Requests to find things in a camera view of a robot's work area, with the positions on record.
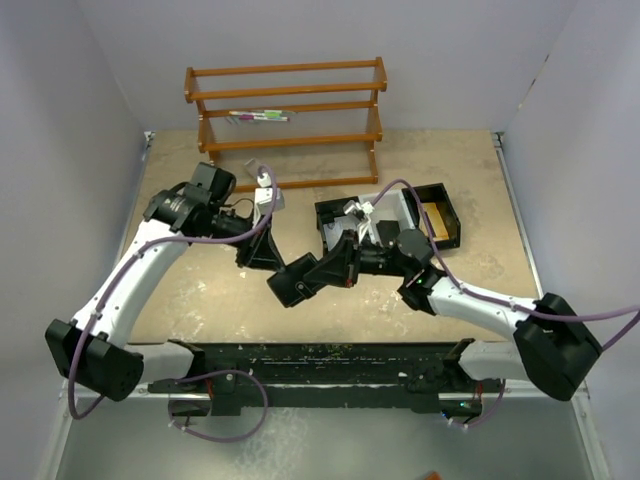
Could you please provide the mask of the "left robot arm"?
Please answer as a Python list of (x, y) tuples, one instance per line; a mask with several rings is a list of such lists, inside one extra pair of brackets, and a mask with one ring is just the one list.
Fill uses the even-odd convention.
[(283, 195), (270, 167), (258, 166), (256, 180), (248, 218), (227, 204), (235, 176), (207, 163), (198, 164), (190, 180), (152, 197), (128, 250), (102, 286), (71, 319), (55, 319), (46, 329), (70, 405), (78, 386), (112, 401), (158, 380), (171, 379), (184, 392), (202, 387), (206, 369), (195, 347), (179, 340), (132, 347), (131, 333), (160, 281), (192, 245), (231, 246), (241, 268), (283, 269), (270, 233)]

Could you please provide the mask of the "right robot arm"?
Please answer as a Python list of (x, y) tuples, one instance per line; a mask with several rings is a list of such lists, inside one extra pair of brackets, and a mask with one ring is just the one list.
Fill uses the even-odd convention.
[(402, 231), (388, 248), (368, 254), (352, 231), (303, 278), (312, 286), (353, 287), (366, 261), (377, 274), (398, 274), (401, 299), (413, 310), (456, 318), (504, 338), (473, 341), (445, 366), (446, 383), (467, 391), (479, 380), (527, 380), (547, 396), (570, 400), (602, 354), (602, 347), (567, 302), (554, 294), (526, 299), (466, 287), (436, 267), (419, 229)]

